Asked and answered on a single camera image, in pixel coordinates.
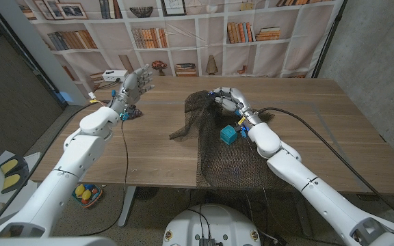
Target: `colorful toy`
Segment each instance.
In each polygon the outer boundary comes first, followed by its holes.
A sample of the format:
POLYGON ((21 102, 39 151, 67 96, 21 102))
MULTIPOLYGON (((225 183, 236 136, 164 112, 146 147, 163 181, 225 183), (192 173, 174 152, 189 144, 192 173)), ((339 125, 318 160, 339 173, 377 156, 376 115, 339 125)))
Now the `colorful toy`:
POLYGON ((83 195, 81 195, 81 199, 89 201, 91 195, 92 192, 90 192, 90 190, 85 190, 85 192, 83 192, 83 195))
POLYGON ((81 195, 83 194, 83 192, 85 192, 85 187, 82 184, 79 185, 77 188, 75 188, 75 195, 78 198, 81 198, 81 195))
POLYGON ((79 184, 73 191, 74 199, 84 208, 93 205, 103 194, 103 190, 95 184, 79 184))

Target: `yellow pad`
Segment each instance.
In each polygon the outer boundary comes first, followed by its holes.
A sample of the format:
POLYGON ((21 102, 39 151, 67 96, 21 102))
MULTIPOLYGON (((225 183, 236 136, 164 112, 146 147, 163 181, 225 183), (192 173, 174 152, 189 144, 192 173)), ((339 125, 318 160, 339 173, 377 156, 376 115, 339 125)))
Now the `yellow pad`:
POLYGON ((3 190, 11 187, 12 185, 15 185, 19 181, 19 179, 21 179, 21 176, 19 176, 19 174, 14 174, 5 178, 3 190))
POLYGON ((10 160, 10 161, 4 163, 4 165, 2 165, 0 168, 1 168, 1 171, 3 172, 3 174, 6 174, 8 171, 10 171, 16 165, 18 165, 18 160, 13 159, 13 160, 10 160))

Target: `black mesh net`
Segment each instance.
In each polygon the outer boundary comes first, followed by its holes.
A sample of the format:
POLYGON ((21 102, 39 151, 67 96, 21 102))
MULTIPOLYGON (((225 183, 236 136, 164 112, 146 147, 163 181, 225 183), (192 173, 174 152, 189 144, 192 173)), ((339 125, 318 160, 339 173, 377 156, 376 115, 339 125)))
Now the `black mesh net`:
MULTIPOLYGON (((268 122, 274 117, 263 113, 268 122)), ((230 145, 220 139, 220 131, 233 126, 240 116, 223 110, 207 91, 196 92, 185 100, 185 126, 170 135, 175 141, 198 137, 198 187, 283 189, 287 183, 268 168, 257 153, 257 146, 238 134, 230 145)))

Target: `picture frame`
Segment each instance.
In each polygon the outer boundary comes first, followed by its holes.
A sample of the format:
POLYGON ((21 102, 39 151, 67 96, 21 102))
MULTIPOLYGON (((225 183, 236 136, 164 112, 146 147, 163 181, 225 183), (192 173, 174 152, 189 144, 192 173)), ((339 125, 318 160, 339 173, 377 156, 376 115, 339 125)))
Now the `picture frame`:
POLYGON ((51 11, 45 4, 43 0, 34 0, 34 4, 36 5, 37 9, 39 10, 40 13, 46 18, 47 20, 54 21, 54 17, 51 14, 51 11))
POLYGON ((186 15, 185 0, 161 0, 164 16, 186 15))
POLYGON ((45 5, 48 7, 51 15, 55 20, 64 20, 62 13, 60 12, 57 4, 59 0, 44 0, 45 5))
POLYGON ((81 3, 57 3, 60 13, 65 18, 65 20, 86 20, 88 16, 86 15, 81 3))

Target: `wooden table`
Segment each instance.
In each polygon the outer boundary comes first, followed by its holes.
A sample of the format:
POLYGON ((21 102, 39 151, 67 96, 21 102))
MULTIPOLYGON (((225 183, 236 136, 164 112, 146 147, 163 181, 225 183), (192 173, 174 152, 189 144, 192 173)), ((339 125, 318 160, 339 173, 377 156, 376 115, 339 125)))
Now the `wooden table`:
MULTIPOLYGON (((188 95, 224 86, 241 90, 256 109, 280 107, 299 115, 379 192, 394 194, 394 151, 333 80, 154 77, 153 84, 156 88, 137 104, 144 116, 124 123, 129 149, 128 185, 196 187, 198 140, 179 143, 170 141, 168 135, 184 125, 184 100, 188 95)), ((101 100, 110 99, 112 89, 96 91, 95 95, 101 100)), ((82 117, 98 108, 91 106, 74 117, 47 152, 33 180, 44 180, 61 157, 65 138, 78 128, 82 117)), ((312 172, 337 191, 368 191, 303 124, 288 115, 275 114, 270 127, 302 155, 303 164, 312 172)), ((124 183, 126 159, 120 125, 114 134, 84 182, 124 183)))

